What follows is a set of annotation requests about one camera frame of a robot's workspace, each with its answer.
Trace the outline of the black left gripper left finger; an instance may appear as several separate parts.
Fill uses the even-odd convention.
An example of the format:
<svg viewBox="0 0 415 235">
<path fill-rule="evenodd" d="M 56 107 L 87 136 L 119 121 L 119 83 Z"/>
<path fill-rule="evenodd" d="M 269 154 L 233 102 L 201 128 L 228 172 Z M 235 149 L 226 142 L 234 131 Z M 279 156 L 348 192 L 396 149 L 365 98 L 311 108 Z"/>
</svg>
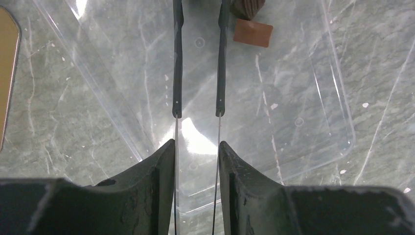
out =
<svg viewBox="0 0 415 235">
<path fill-rule="evenodd" d="M 2 178 L 3 235 L 166 235 L 175 142 L 95 186 L 64 178 Z"/>
</svg>

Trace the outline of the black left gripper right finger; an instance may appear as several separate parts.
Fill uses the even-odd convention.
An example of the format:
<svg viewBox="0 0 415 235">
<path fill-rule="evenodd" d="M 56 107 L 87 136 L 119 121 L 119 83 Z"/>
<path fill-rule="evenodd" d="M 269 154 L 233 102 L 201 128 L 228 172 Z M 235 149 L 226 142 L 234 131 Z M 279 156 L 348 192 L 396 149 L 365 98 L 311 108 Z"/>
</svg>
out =
<svg viewBox="0 0 415 235">
<path fill-rule="evenodd" d="M 227 235 L 412 235 L 415 207 L 376 186 L 283 186 L 222 141 L 219 175 Z"/>
</svg>

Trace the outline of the gold chocolate tin box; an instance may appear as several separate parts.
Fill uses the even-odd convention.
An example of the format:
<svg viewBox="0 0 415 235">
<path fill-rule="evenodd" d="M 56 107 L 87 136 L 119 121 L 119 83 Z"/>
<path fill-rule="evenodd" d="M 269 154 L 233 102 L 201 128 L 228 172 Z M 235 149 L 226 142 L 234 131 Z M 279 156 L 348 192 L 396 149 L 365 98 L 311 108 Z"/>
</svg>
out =
<svg viewBox="0 0 415 235">
<path fill-rule="evenodd" d="M 5 7 L 0 7 L 0 146 L 3 147 L 11 102 L 21 29 Z"/>
</svg>

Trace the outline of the brown rectangular chocolate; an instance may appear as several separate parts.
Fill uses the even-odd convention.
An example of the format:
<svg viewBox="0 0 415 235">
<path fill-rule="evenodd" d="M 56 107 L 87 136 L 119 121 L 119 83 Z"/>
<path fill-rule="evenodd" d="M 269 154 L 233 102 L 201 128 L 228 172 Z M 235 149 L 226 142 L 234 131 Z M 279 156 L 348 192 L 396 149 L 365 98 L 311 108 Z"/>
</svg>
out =
<svg viewBox="0 0 415 235">
<path fill-rule="evenodd" d="M 274 27 L 269 24 L 237 19 L 233 40 L 238 43 L 267 48 L 273 29 Z"/>
</svg>

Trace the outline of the dark chocolate right lower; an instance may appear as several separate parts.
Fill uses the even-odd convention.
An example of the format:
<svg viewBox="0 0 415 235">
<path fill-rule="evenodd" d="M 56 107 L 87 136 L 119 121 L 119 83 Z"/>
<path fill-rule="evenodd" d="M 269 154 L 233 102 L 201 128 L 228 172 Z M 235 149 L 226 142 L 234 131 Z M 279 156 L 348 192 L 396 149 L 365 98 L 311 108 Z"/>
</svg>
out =
<svg viewBox="0 0 415 235">
<path fill-rule="evenodd" d="M 264 6 L 265 0 L 232 0 L 230 12 L 239 19 L 252 20 Z"/>
</svg>

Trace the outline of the clear plastic tray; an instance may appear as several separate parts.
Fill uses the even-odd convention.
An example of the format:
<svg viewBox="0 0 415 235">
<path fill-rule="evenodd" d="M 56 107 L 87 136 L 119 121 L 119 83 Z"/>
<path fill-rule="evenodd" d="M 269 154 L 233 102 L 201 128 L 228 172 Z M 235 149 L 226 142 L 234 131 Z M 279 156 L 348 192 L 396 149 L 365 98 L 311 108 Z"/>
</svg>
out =
<svg viewBox="0 0 415 235">
<path fill-rule="evenodd" d="M 268 0 L 269 47 L 233 40 L 230 16 L 221 141 L 277 182 L 348 154 L 355 136 L 327 0 Z M 133 157 L 174 138 L 170 0 L 37 0 Z"/>
</svg>

